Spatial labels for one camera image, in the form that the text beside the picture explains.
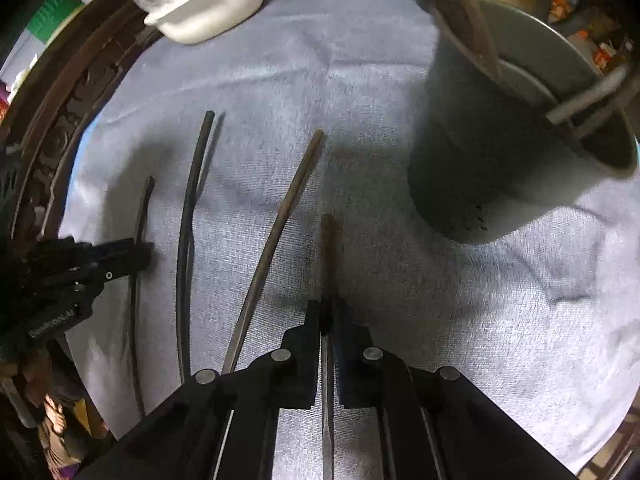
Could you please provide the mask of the left human hand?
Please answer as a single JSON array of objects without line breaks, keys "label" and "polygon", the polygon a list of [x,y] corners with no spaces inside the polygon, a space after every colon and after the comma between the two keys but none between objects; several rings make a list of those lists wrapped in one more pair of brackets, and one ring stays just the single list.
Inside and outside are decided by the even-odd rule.
[{"label": "left human hand", "polygon": [[53,365],[46,349],[29,356],[22,370],[26,399],[43,409],[38,438],[53,479],[76,479],[99,456],[102,441],[94,438],[73,410],[54,396]]}]

